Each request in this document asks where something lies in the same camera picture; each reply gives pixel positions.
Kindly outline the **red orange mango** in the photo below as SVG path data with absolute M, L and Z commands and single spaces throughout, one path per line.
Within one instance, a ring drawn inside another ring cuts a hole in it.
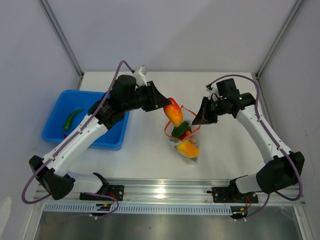
M 178 127 L 183 122 L 183 113 L 178 103 L 172 98 L 168 98 L 171 104 L 163 108 L 164 114 L 173 123 L 175 127 Z

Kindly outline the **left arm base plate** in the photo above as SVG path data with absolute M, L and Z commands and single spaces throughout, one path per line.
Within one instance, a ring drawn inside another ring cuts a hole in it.
M 80 193 L 79 199 L 82 201 L 111 201 L 112 199 L 106 197 L 108 196 L 116 199 L 117 201 L 122 201 L 124 192 L 124 185 L 109 185 L 108 188 L 103 186 L 102 190 L 97 192 L 98 195 L 103 195 L 103 197 L 87 193 Z

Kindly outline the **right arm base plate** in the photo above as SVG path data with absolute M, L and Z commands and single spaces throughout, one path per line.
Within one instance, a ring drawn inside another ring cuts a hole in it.
M 212 187 L 206 193 L 212 196 L 214 203 L 257 204 L 259 202 L 255 192 L 240 193 L 235 187 Z

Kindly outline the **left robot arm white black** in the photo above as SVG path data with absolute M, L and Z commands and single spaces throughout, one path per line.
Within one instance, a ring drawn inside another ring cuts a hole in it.
M 137 109 L 150 112 L 170 104 L 152 81 L 138 85 L 132 75 L 114 77 L 101 100 L 93 104 L 80 124 L 58 146 L 43 157 L 34 155 L 29 160 L 32 177 L 54 200 L 61 200 L 70 193 L 105 199 L 109 193 L 108 181 L 97 172 L 70 172 L 73 163 L 95 140 L 122 121 L 127 112 Z

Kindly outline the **green cucumber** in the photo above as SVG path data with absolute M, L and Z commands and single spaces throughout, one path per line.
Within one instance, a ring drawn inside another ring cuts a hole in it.
M 190 133 L 192 132 L 190 123 L 188 121 L 183 121 L 178 127 L 174 127 L 171 136 L 180 139 L 185 131 L 189 131 Z

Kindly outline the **green chili pepper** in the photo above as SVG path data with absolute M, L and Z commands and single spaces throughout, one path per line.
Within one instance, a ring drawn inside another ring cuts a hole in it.
M 78 110 L 74 111 L 73 113 L 71 113 L 71 114 L 68 116 L 68 118 L 66 119 L 66 121 L 65 121 L 65 123 L 64 123 L 64 126 L 63 126 L 63 131 L 64 131 L 64 132 L 67 132 L 67 131 L 70 130 L 74 118 L 75 118 L 79 113 L 81 113 L 81 112 L 83 112 L 83 111 L 84 111 L 84 109 L 78 109 Z

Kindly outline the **yellow mango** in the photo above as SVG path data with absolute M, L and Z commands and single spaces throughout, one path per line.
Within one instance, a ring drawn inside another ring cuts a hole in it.
M 177 145 L 176 149 L 188 158 L 196 158 L 200 153 L 198 147 L 189 140 Z

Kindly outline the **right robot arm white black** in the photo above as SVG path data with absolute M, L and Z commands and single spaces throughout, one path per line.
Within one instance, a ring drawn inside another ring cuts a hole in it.
M 228 74 L 209 83 L 206 89 L 209 95 L 203 97 L 192 124 L 216 124 L 219 116 L 232 115 L 246 129 L 264 161 L 257 173 L 230 181 L 229 198 L 239 202 L 248 193 L 262 192 L 276 193 L 289 201 L 299 200 L 303 195 L 301 173 L 305 158 L 283 143 L 259 112 L 259 86 L 255 86 L 255 96 L 241 93 L 234 75 Z

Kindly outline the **clear zip bag orange zipper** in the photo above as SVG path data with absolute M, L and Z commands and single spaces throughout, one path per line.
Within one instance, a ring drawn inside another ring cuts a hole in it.
M 166 141 L 187 165 L 197 165 L 200 157 L 201 125 L 192 124 L 197 115 L 195 112 L 183 104 L 179 108 L 183 121 L 179 126 L 175 126 L 170 120 L 166 123 L 164 127 Z

